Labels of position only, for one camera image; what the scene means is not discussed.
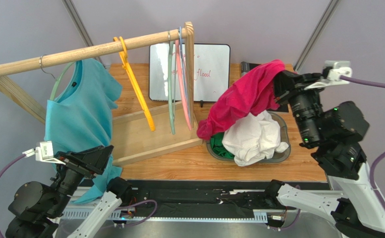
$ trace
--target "gray basket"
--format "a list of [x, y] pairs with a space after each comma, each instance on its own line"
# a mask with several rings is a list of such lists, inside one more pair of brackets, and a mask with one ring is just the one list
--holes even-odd
[[[273, 155], [273, 158], [268, 159], [268, 160], [267, 159], [260, 160], [258, 163], [280, 163], [280, 162], [283, 162], [284, 160], [287, 159], [287, 157], [289, 157], [290, 151], [291, 151], [290, 143], [289, 143], [289, 137], [287, 136], [287, 125], [286, 125], [286, 123], [284, 122], [283, 118], [281, 118], [276, 113], [273, 113], [273, 112], [269, 112], [269, 113], [270, 113], [270, 115], [272, 115], [273, 120], [275, 120], [275, 121], [277, 121], [277, 123], [279, 123], [279, 126], [280, 126], [280, 140], [282, 142], [286, 142], [289, 145], [289, 148], [287, 148], [283, 153], [275, 152], [275, 154]], [[216, 159], [234, 162], [234, 160], [232, 160], [232, 159], [227, 159], [227, 158], [223, 158], [223, 157], [220, 157], [220, 156], [216, 155], [214, 153], [214, 151], [211, 149], [210, 141], [207, 141], [207, 150]]]

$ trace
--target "teal t-shirt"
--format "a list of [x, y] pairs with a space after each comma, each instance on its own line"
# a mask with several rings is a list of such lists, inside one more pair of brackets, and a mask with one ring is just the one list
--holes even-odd
[[[75, 63], [70, 83], [54, 101], [47, 101], [46, 135], [53, 151], [80, 152], [99, 145], [110, 145], [111, 110], [122, 86], [94, 59]], [[109, 158], [103, 175], [93, 179], [91, 187], [75, 203], [87, 203], [101, 197], [110, 179], [120, 176], [122, 168], [112, 166]]]

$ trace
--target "red handwritten text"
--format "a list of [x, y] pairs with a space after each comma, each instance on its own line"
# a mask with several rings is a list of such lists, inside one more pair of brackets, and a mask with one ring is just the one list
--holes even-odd
[[198, 80], [198, 77], [211, 78], [210, 74], [211, 74], [211, 70], [209, 70], [208, 72], [203, 72], [203, 70], [199, 68], [197, 71], [197, 77], [195, 78], [195, 80]]

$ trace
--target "table surface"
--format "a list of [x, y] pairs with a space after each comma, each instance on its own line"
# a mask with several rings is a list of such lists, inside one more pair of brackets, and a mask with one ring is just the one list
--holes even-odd
[[[149, 90], [149, 65], [132, 64], [132, 70], [149, 108], [167, 104], [167, 102], [151, 101]], [[116, 101], [118, 108], [113, 116], [121, 116], [141, 110], [129, 78], [122, 64], [112, 64], [110, 74], [123, 86], [121, 97]], [[240, 65], [230, 65], [230, 84], [240, 78]], [[205, 103], [200, 108], [194, 104], [197, 121], [207, 118], [212, 103]], [[221, 161], [212, 157], [205, 146], [199, 145], [177, 152], [165, 154], [123, 167], [124, 179], [177, 179], [177, 180], [233, 180], [233, 181], [326, 181], [324, 171], [310, 156], [314, 150], [300, 147], [301, 138], [291, 113], [279, 113], [287, 124], [291, 146], [291, 154], [284, 162], [278, 164], [257, 163], [247, 167], [239, 167], [235, 162]]]

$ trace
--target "white bracket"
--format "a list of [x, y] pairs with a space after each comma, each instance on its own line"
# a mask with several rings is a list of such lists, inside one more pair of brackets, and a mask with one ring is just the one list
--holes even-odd
[[342, 75], [347, 77], [352, 77], [352, 69], [349, 67], [350, 66], [349, 61], [327, 60], [324, 66], [333, 67], [333, 69], [331, 69], [329, 74], [327, 75], [327, 78], [321, 78], [319, 81], [307, 86], [305, 90], [349, 84], [348, 81], [340, 79], [340, 76]]
[[46, 162], [46, 163], [54, 163], [54, 164], [62, 164], [65, 165], [66, 163], [56, 159], [53, 154], [53, 145], [51, 141], [41, 141], [37, 143], [37, 147], [31, 150], [27, 150], [23, 152], [25, 154], [25, 157], [30, 157], [35, 154], [35, 160], [40, 162]]
[[283, 206], [299, 208], [322, 217], [333, 224], [335, 224], [335, 220], [331, 212], [335, 211], [339, 205], [337, 201], [338, 198], [339, 197], [327, 197], [302, 191], [288, 184], [280, 187], [277, 196], [277, 200]]

